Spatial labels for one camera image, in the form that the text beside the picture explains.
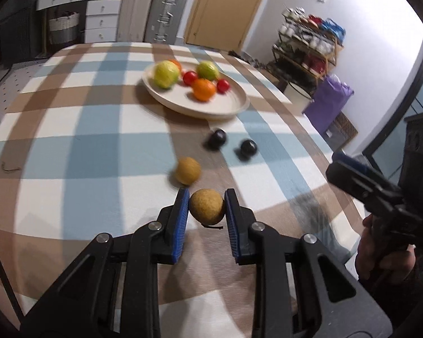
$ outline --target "round fruit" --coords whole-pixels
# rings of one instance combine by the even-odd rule
[[[222,129],[217,129],[208,139],[208,146],[211,149],[218,150],[227,141],[227,134]]]
[[[202,61],[197,65],[196,71],[201,79],[207,79],[210,81],[219,79],[218,68],[211,61]]]
[[[191,215],[202,225],[216,225],[224,217],[224,201],[214,189],[200,189],[193,193],[188,205]]]
[[[209,101],[216,94],[216,86],[209,80],[197,79],[191,85],[194,97],[201,101]]]
[[[199,76],[197,76],[197,73],[194,71],[188,71],[184,74],[184,83],[187,86],[191,86],[198,78]]]
[[[218,80],[216,88],[218,89],[218,93],[224,94],[230,89],[230,84],[227,80],[221,79]]]
[[[180,70],[170,61],[162,61],[155,66],[154,81],[161,89],[169,89],[179,79]]]
[[[175,64],[179,68],[179,71],[182,72],[182,65],[180,64],[179,61],[177,60],[169,60],[169,61]]]
[[[249,159],[257,153],[257,144],[252,140],[245,140],[240,145],[240,152]]]
[[[201,166],[193,158],[180,158],[175,170],[175,178],[182,184],[190,186],[201,176]]]

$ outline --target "blue gripper pad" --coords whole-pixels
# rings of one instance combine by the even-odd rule
[[[183,250],[183,243],[185,239],[186,221],[188,220],[188,202],[190,201],[190,191],[188,189],[179,190],[179,194],[183,192],[181,199],[176,199],[175,202],[180,202],[179,215],[175,224],[174,240],[172,245],[172,261],[178,262]]]
[[[332,154],[333,161],[341,161],[342,163],[352,167],[354,170],[358,171],[361,174],[367,175],[369,172],[369,167],[360,163],[353,158],[350,158],[348,155],[345,155],[342,151],[337,151]]]
[[[232,248],[232,255],[235,259],[241,256],[239,248],[239,234],[235,222],[235,215],[233,214],[232,204],[228,194],[228,190],[224,193],[224,201],[226,203],[226,222],[227,230],[229,231],[230,247]]]

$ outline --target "plate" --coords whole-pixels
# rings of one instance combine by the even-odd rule
[[[180,64],[186,71],[195,71],[197,66],[189,62]],[[221,78],[229,82],[230,89],[225,94],[216,93],[208,102],[200,102],[194,98],[191,88],[181,79],[170,89],[158,87],[153,80],[155,65],[144,70],[142,81],[155,100],[169,109],[195,118],[220,120],[234,117],[249,106],[249,98],[243,88],[222,72]]]

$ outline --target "red cherry tomato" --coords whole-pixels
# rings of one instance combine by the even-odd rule
[[[221,80],[218,80],[216,84],[216,88],[218,89],[219,93],[224,94],[226,91],[230,89],[230,84],[227,80],[221,79]]]
[[[188,71],[184,75],[184,83],[187,86],[191,86],[193,82],[195,82],[199,76],[194,71]]]

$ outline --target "silver suitcase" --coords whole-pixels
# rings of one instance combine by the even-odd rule
[[[152,0],[122,0],[118,42],[142,42]]]
[[[153,0],[144,41],[175,44],[186,0]]]

